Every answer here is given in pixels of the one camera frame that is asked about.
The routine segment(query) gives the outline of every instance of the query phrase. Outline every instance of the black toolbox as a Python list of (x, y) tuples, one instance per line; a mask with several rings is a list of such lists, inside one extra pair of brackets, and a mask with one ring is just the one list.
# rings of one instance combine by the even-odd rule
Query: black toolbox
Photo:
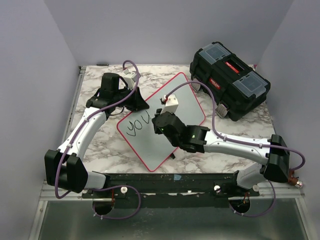
[(218, 115), (222, 118), (228, 115), (233, 121), (238, 121), (265, 101), (270, 90), (268, 80), (218, 41), (195, 53), (190, 73), (193, 81), (206, 84), (212, 91)]

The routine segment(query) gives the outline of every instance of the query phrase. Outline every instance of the gray wall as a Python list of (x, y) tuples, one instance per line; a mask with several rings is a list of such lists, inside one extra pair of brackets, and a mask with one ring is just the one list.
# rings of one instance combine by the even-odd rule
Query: gray wall
[(79, 69), (43, 0), (0, 8), (0, 239), (27, 239)]
[(189, 64), (213, 41), (257, 63), (292, 0), (45, 0), (80, 65)]
[[(258, 71), (271, 81), (267, 104), (278, 134), (305, 154), (297, 172), (320, 236), (320, 1), (295, 0), (267, 47)], [(291, 166), (300, 158), (292, 154)]]

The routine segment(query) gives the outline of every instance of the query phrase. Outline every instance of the whiteboard with red border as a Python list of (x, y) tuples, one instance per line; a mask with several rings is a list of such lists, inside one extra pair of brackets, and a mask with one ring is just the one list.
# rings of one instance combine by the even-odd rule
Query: whiteboard with red border
[[(187, 81), (187, 76), (179, 72), (146, 99), (149, 109), (130, 112), (116, 125), (125, 141), (150, 172), (160, 167), (177, 149), (163, 134), (155, 134), (151, 119), (155, 116), (157, 109), (164, 107), (161, 105), (160, 98)], [(174, 94), (179, 102), (175, 114), (185, 125), (200, 125), (204, 122), (206, 115), (190, 85), (179, 88)]]

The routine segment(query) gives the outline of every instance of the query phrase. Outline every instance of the metal latch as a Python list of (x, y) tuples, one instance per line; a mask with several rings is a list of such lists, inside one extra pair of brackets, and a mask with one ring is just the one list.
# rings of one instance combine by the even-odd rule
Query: metal latch
[(228, 108), (223, 103), (219, 103), (215, 111), (222, 119), (228, 114)]

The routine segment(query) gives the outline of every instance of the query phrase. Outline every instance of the marble surface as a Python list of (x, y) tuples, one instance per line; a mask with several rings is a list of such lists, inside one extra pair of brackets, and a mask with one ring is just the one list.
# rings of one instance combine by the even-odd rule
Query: marble surface
[[(139, 87), (144, 99), (179, 72), (190, 77), (187, 65), (138, 65), (141, 78)], [(101, 84), (103, 73), (120, 73), (119, 65), (100, 67), (88, 66), (81, 86), (71, 129), (83, 115), (87, 100), (92, 97)], [(206, 120), (203, 126), (211, 127), (212, 101), (201, 92), (196, 96), (204, 110)], [(111, 116), (99, 129), (89, 145), (83, 163), (88, 171), (101, 173), (148, 173), (148, 170), (117, 131), (116, 125), (129, 111)], [(216, 129), (220, 132), (250, 138), (268, 138), (274, 134), (272, 120), (265, 103), (248, 113), (237, 122), (215, 116)], [(155, 173), (233, 173), (253, 164), (251, 160), (221, 153), (188, 153), (177, 149), (175, 159), (167, 159)]]

